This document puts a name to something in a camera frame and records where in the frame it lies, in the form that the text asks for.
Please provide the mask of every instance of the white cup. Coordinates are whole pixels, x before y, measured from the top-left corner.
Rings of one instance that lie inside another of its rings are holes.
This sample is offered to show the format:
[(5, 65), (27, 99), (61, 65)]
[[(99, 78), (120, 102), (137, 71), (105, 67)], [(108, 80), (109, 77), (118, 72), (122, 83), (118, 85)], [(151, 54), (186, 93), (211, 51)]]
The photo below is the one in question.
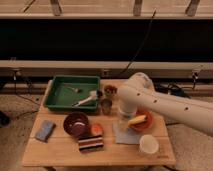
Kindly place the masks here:
[(158, 140), (150, 134), (143, 135), (140, 138), (139, 152), (140, 154), (155, 154), (159, 150)]

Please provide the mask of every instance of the ceramic bowl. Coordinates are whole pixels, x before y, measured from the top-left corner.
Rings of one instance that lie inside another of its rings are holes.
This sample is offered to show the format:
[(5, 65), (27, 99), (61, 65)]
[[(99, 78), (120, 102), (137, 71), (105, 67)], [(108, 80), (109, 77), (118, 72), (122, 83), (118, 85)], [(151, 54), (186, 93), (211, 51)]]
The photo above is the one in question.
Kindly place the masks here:
[(89, 120), (83, 112), (73, 112), (64, 120), (64, 130), (69, 135), (79, 139), (89, 131)]
[(150, 128), (153, 124), (153, 116), (150, 111), (144, 108), (140, 108), (137, 110), (135, 116), (146, 115), (146, 121), (138, 124), (131, 125), (130, 127), (138, 132), (142, 132), (148, 128)]

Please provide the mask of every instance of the wooden table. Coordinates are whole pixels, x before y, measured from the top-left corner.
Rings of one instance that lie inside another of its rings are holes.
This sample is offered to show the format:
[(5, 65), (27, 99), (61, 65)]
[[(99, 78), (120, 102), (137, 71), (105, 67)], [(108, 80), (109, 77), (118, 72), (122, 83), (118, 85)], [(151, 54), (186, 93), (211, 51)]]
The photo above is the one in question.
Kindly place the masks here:
[[(119, 86), (123, 80), (101, 80), (101, 87), (110, 83)], [(117, 120), (117, 97), (112, 107), (112, 115), (88, 115), (90, 123), (99, 122), (104, 128), (104, 149), (95, 152), (81, 153), (78, 144), (63, 130), (63, 121), (70, 111), (50, 111), (41, 104), (37, 114), (28, 144), (23, 156), (23, 166), (142, 166), (142, 165), (174, 165), (175, 157), (162, 116), (153, 113), (154, 124), (144, 133), (154, 135), (160, 150), (152, 156), (141, 156), (139, 145), (124, 145), (115, 143), (112, 122)], [(53, 134), (47, 143), (35, 139), (35, 133), (43, 120), (56, 123)]]

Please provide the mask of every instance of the blue sponge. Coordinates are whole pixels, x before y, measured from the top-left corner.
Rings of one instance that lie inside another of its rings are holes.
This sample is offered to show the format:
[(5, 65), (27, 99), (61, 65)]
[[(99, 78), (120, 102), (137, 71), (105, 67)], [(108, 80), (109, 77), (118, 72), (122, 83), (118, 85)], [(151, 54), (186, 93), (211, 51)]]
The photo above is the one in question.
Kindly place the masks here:
[(47, 142), (47, 139), (51, 135), (53, 129), (55, 128), (55, 123), (52, 121), (44, 120), (41, 127), (36, 132), (35, 138), (42, 142)]

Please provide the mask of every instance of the green plastic bin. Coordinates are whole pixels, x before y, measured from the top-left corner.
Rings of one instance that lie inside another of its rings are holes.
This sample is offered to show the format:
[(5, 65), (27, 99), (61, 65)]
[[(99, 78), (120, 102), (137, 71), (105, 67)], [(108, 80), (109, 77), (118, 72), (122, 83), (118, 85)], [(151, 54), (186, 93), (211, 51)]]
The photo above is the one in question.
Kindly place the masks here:
[[(69, 86), (80, 89), (80, 92), (73, 91)], [(44, 106), (50, 110), (96, 110), (98, 101), (73, 106), (79, 100), (89, 97), (93, 90), (100, 90), (98, 76), (57, 75), (50, 85)]]

